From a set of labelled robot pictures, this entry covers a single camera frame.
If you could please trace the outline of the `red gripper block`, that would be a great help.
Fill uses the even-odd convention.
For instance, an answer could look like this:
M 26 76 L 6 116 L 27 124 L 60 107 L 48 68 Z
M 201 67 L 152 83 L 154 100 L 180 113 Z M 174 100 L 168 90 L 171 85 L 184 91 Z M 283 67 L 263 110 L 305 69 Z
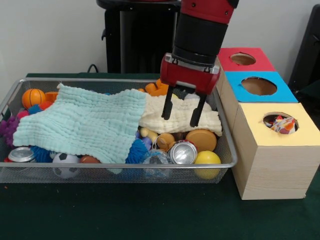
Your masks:
M 161 117 L 169 120 L 173 107 L 172 95 L 177 87 L 192 89 L 199 94 L 199 102 L 193 110 L 190 126 L 197 127 L 202 114 L 207 95 L 215 88 L 221 74 L 219 65 L 198 66 L 178 60 L 171 53 L 166 53 L 161 61 L 160 79 L 162 83 L 169 85 L 164 101 Z

